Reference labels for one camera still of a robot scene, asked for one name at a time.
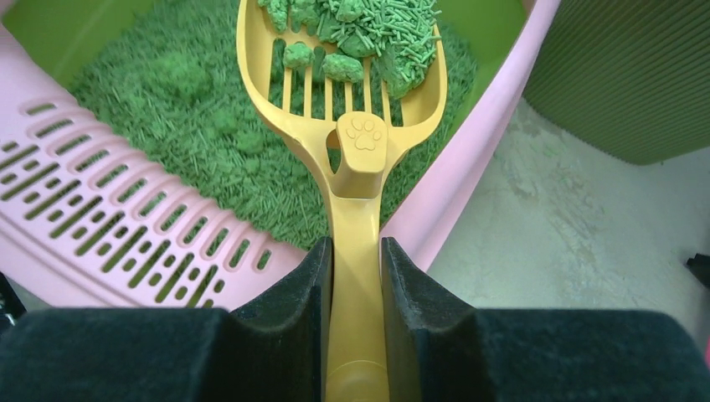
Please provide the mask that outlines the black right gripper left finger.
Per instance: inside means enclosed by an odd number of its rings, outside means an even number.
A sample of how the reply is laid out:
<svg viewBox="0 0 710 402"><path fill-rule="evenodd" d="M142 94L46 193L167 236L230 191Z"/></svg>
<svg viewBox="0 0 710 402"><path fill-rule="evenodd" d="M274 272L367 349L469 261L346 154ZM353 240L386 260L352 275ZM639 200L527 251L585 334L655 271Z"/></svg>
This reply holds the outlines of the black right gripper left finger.
<svg viewBox="0 0 710 402"><path fill-rule="evenodd" d="M4 401L322 401L332 241L233 311L54 308L1 338Z"/></svg>

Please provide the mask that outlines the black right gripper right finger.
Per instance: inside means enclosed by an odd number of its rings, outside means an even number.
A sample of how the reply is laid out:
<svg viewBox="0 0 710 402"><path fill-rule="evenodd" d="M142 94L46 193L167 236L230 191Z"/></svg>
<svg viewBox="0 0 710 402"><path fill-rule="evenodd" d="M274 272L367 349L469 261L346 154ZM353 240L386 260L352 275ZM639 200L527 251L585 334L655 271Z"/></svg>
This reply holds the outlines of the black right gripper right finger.
<svg viewBox="0 0 710 402"><path fill-rule="evenodd" d="M476 308L381 245L392 401L706 401L709 368L648 310Z"/></svg>

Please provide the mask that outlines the yellow litter scoop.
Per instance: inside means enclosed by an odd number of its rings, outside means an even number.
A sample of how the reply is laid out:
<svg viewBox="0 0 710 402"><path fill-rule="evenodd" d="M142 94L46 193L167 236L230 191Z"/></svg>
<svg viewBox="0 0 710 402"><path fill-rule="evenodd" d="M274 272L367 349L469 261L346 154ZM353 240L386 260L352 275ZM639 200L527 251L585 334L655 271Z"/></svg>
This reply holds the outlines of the yellow litter scoop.
<svg viewBox="0 0 710 402"><path fill-rule="evenodd" d="M256 1L239 5L236 50L244 87L265 124L280 135L316 180L333 242L324 399L386 401L389 398L383 293L379 268L380 205L383 186L406 152L429 138L445 110L447 70L437 26L430 29L435 58L424 81L401 101L403 123L391 118L386 88L363 82L363 108L352 103L345 84L345 111L333 115L332 81L324 82L324 116L312 106L312 69L306 67L303 111L291 112L293 71L283 74L282 101L269 99L276 40L316 47L306 30L274 29Z"/></svg>

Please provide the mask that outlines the green litter clump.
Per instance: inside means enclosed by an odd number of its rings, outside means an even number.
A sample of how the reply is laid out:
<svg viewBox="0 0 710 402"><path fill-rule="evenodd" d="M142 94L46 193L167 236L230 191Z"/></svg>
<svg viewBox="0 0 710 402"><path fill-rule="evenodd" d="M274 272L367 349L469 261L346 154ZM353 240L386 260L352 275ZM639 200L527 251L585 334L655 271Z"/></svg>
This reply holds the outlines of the green litter clump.
<svg viewBox="0 0 710 402"><path fill-rule="evenodd" d="M258 1L275 30L306 26L351 59L373 57L401 99L423 83L435 61L440 10L435 1Z"/></svg>

